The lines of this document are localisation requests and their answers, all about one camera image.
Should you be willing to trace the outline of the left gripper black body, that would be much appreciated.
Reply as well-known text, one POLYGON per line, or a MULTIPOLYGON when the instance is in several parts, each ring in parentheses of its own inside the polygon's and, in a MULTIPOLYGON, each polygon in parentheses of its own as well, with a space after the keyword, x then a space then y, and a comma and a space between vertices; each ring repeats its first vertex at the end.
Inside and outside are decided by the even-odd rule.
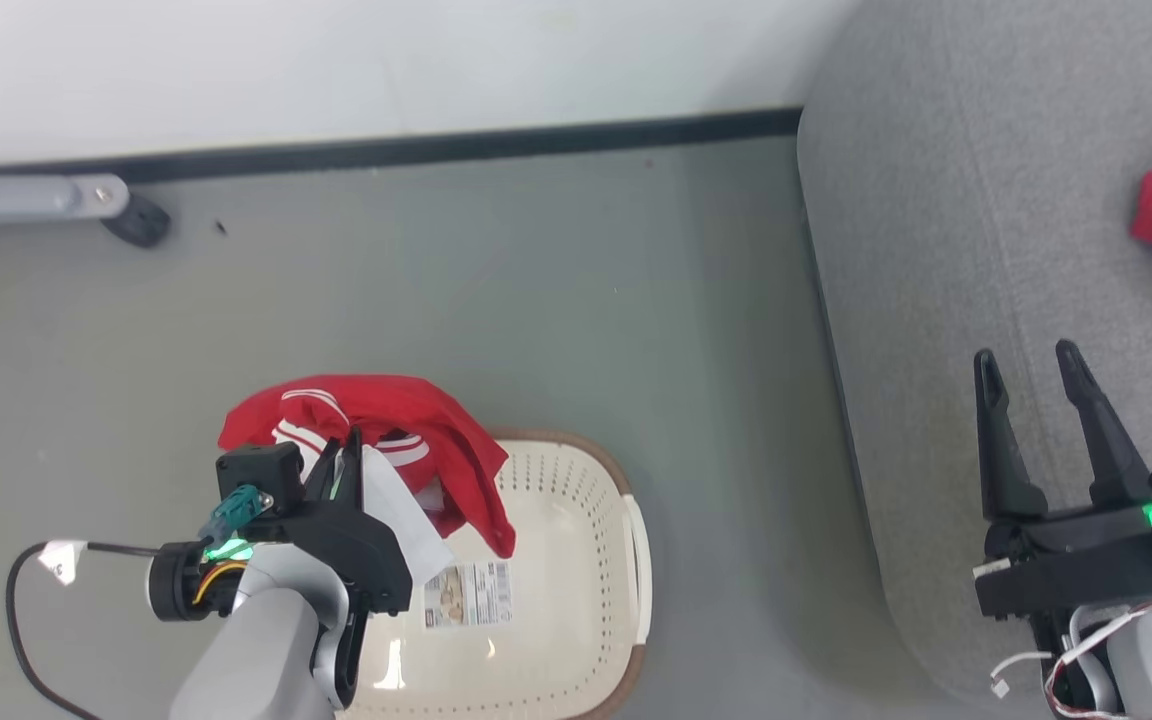
POLYGON ((212 511, 200 541, 241 538, 251 559, 198 566, 198 614, 227 616, 270 589, 296 592, 319 616, 396 616, 410 609, 414 582, 391 528, 356 507, 303 501, 279 516, 232 523, 212 511))

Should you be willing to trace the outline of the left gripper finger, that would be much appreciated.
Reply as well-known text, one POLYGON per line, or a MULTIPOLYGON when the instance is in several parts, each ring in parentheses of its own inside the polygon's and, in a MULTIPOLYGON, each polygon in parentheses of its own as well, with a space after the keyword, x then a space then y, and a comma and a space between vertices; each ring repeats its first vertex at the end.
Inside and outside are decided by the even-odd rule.
POLYGON ((338 495, 340 473, 342 473, 342 469, 340 469, 340 441, 338 438, 329 438, 317 456, 314 467, 306 475, 306 500, 314 502, 334 500, 338 495))
POLYGON ((335 501, 364 505, 364 442, 361 429, 349 429, 335 460, 335 501))

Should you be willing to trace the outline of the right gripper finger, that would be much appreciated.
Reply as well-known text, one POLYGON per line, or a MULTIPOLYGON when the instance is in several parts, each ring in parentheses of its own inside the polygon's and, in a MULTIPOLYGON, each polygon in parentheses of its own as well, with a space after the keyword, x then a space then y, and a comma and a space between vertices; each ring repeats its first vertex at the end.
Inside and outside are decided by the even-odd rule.
POLYGON ((1047 498, 1030 482, 1011 430, 1005 376, 990 348, 973 356, 973 386, 983 518, 1043 518, 1048 511, 1047 498))
POLYGON ((1078 344, 1055 347, 1064 395, 1076 414, 1087 447, 1093 480, 1089 497, 1096 507, 1140 506, 1152 500, 1149 468, 1114 406, 1097 382, 1078 344))

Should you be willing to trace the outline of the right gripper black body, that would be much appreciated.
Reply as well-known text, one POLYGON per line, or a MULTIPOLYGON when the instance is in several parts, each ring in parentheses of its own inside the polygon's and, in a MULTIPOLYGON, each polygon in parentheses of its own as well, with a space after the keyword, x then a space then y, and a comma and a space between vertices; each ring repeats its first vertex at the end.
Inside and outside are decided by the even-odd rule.
POLYGON ((1146 506, 996 524, 986 535, 986 551, 1002 562, 973 579, 979 611, 987 617, 1030 617, 1152 598, 1152 520, 1146 506))

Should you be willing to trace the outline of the red garment with white stripes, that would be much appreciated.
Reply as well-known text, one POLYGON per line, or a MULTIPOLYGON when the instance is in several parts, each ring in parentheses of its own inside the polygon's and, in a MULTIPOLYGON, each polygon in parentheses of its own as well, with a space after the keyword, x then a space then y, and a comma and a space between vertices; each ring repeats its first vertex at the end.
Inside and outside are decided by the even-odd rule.
POLYGON ((291 444, 306 467, 329 439, 361 433, 364 511, 397 538, 414 583, 453 564, 449 538, 471 529, 511 560, 517 532, 497 487, 507 452, 435 384, 410 376, 324 374, 256 392, 225 416, 218 445, 291 444))

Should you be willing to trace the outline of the grey fabric sofa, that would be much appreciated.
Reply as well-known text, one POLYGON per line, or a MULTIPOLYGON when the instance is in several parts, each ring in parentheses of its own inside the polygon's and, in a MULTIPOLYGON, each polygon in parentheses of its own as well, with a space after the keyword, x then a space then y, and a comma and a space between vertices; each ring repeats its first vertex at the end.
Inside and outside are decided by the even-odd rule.
POLYGON ((809 92, 797 164, 888 609, 975 717, 1051 720, 1028 626, 984 617, 973 355, 1030 478, 1087 505, 1055 344, 1079 346, 1152 465, 1152 0, 865 0, 809 92))

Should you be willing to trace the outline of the printed label sticker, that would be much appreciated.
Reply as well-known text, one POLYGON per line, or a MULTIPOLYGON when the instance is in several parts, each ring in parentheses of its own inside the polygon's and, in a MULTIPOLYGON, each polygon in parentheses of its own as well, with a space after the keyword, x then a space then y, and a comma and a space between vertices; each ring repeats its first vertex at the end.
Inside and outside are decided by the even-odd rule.
POLYGON ((511 564, 495 560, 449 564, 422 588, 422 626, 461 629, 515 620, 511 564))

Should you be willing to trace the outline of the beige perforated laundry basket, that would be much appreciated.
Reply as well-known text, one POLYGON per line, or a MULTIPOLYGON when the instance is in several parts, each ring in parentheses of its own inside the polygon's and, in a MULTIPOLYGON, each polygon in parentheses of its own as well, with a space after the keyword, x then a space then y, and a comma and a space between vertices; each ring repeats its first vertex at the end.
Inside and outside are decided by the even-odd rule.
MULTIPOLYGON (((517 532, 515 620, 422 626, 410 611, 367 623, 358 689, 338 720, 611 720, 639 676, 652 628, 646 528, 626 473, 589 439, 498 429, 495 479, 517 532)), ((497 559, 471 529, 453 564, 497 559)))

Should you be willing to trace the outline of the black baseboard strip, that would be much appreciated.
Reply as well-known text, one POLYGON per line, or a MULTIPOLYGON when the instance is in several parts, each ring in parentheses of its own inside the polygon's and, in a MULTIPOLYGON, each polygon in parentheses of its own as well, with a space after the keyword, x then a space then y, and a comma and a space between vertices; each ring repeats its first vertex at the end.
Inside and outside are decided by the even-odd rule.
POLYGON ((581 154, 791 137, 801 108, 737 111, 707 118, 666 118, 634 122, 558 126, 511 131, 378 138, 251 149, 169 152, 74 161, 1 165, 0 176, 31 174, 114 174, 128 184, 268 174, 416 167, 538 156, 581 154))

